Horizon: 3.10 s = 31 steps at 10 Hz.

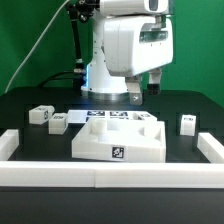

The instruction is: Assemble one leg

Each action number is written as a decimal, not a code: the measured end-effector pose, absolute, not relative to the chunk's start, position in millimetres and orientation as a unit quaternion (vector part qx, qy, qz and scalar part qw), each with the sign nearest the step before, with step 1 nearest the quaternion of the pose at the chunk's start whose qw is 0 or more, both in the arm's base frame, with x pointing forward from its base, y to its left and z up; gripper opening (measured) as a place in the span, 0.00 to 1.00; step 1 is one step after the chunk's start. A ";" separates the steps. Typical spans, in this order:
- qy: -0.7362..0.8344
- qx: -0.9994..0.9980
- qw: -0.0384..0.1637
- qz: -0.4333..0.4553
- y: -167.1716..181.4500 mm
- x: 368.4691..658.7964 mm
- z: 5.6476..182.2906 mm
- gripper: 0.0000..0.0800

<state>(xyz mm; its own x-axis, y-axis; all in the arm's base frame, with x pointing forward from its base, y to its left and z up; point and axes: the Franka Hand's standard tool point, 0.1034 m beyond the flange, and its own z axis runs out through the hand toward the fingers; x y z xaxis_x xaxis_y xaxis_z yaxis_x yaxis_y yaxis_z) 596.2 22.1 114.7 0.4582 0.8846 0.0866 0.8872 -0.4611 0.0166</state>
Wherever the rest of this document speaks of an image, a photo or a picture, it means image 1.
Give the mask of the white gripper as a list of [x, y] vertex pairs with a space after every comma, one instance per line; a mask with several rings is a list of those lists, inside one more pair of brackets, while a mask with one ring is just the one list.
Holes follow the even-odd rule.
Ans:
[[173, 32], [169, 19], [164, 28], [158, 27], [156, 18], [150, 16], [107, 19], [103, 42], [109, 74], [126, 77], [131, 105], [143, 103], [141, 77], [138, 74], [151, 70], [148, 92], [151, 95], [161, 92], [162, 69], [158, 67], [171, 63], [173, 59]]

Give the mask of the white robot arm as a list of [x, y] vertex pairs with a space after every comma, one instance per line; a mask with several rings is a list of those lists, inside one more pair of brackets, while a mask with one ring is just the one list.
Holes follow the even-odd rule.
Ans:
[[162, 67], [173, 60], [175, 0], [79, 0], [77, 5], [82, 20], [93, 20], [93, 57], [82, 93], [109, 101], [128, 97], [140, 105], [147, 73], [148, 92], [159, 94]]

